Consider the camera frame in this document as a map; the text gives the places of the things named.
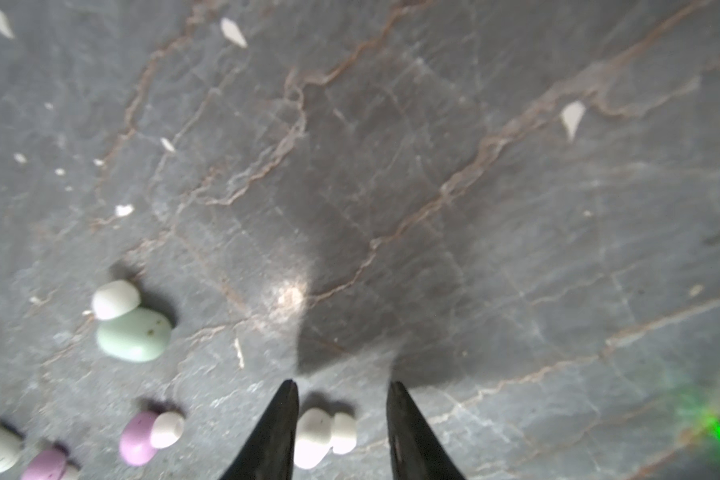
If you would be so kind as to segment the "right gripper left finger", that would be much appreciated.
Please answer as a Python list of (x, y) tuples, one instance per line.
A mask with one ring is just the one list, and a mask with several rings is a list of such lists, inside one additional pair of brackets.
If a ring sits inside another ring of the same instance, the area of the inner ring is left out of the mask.
[(221, 479), (291, 480), (298, 419), (298, 387), (288, 379), (282, 382)]

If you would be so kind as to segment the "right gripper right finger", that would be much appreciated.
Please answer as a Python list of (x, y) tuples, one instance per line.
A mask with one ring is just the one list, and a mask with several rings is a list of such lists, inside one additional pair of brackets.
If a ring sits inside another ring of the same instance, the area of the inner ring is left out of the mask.
[(400, 381), (389, 385), (386, 419), (395, 480), (465, 479)]

